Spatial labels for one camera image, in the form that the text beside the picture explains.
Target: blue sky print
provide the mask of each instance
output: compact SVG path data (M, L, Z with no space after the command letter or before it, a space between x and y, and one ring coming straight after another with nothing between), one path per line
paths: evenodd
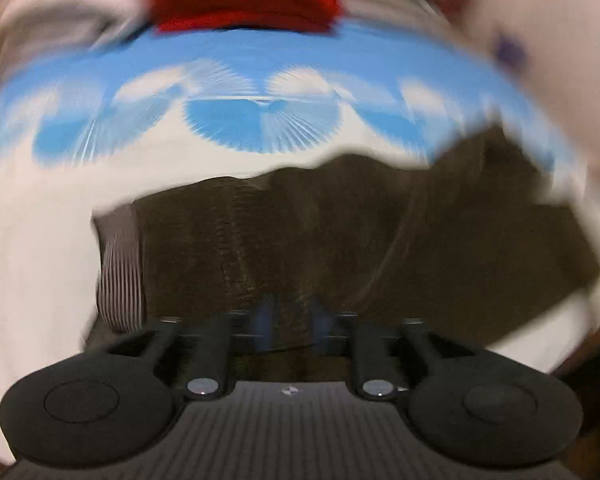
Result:
M166 92L145 96L122 87L106 101L104 85L90 80L59 82L48 95L33 155L43 163L82 164L128 145L166 113Z
M486 63L354 21L331 36L148 32L125 48L39 60L0 92L0 158L27 133L40 164L89 163L159 127L169 110L192 135L255 153L346 135L353 110L374 134L429 160L497 110L546 168L573 160L560 131Z
M0 156L29 130L37 110L35 99L22 99L7 106L0 98Z
M296 152L324 142L339 123L338 103L314 88L311 70L286 70L256 84L211 60L187 72L187 124L205 139L234 150Z

